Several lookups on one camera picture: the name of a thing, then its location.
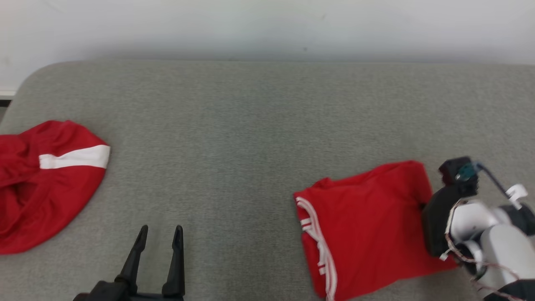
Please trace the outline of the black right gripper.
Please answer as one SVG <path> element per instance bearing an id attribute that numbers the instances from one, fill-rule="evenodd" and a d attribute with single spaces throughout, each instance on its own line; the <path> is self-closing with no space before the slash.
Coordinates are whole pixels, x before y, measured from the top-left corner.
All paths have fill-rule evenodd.
<path id="1" fill-rule="evenodd" d="M 432 195 L 421 215 L 425 247 L 430 256 L 439 257 L 448 249 L 445 231 L 453 206 L 460 199 L 477 194 L 478 184 L 455 184 L 444 186 Z"/>

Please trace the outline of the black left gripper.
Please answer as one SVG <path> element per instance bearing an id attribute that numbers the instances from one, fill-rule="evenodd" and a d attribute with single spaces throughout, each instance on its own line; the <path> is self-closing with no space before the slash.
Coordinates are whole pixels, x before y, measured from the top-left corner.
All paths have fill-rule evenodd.
<path id="1" fill-rule="evenodd" d="M 136 279 L 141 253 L 145 249 L 148 225 L 143 225 L 115 282 L 99 281 L 90 293 L 79 293 L 74 301 L 183 301 L 185 297 L 185 259 L 183 229 L 177 225 L 172 241 L 173 255 L 162 293 L 138 293 Z"/>

